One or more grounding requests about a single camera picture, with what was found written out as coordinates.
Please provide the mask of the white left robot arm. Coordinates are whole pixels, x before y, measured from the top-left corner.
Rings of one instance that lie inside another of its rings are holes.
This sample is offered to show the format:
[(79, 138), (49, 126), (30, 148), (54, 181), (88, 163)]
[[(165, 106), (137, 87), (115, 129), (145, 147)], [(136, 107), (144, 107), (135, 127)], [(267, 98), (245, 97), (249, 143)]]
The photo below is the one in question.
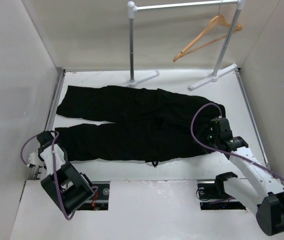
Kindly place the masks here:
[(58, 137), (56, 131), (44, 131), (36, 136), (40, 144), (38, 157), (46, 169), (46, 177), (40, 184), (70, 220), (79, 207), (96, 196), (98, 186), (71, 164)]

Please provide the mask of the black trousers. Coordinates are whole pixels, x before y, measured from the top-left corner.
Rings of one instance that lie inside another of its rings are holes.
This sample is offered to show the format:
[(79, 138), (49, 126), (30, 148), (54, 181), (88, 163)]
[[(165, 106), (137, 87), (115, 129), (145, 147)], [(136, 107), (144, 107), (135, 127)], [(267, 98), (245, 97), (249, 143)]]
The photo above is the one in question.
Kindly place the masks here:
[(85, 120), (57, 128), (70, 161), (158, 163), (204, 155), (192, 134), (226, 111), (201, 96), (109, 85), (69, 86), (56, 113)]

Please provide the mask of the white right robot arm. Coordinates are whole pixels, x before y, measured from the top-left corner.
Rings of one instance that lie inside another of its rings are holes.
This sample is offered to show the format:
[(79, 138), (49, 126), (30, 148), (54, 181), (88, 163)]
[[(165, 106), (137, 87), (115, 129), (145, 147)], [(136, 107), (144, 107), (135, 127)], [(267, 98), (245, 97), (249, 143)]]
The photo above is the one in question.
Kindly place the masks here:
[(220, 152), (246, 177), (247, 186), (233, 172), (217, 175), (213, 190), (220, 198), (234, 197), (256, 217), (268, 236), (284, 232), (284, 185), (269, 169), (260, 165), (247, 142), (233, 136), (226, 118), (210, 121), (204, 143)]

